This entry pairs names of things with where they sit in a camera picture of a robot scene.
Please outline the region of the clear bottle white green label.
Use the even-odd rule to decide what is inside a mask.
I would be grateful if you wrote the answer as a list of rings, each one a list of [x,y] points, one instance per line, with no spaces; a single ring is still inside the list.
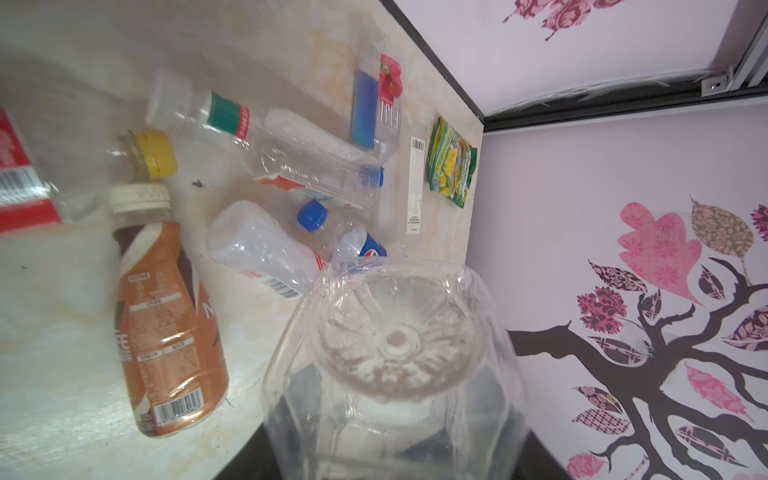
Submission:
[[[361,257],[327,265],[300,300],[261,403],[285,479],[508,479],[525,401],[475,271]]]

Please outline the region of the brown coffee drink bottle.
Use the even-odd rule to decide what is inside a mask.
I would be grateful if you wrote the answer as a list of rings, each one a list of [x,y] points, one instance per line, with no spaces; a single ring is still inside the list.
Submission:
[[[117,185],[108,202],[120,253],[113,332],[132,413],[144,435],[173,435],[226,397],[217,315],[183,247],[167,187]]]

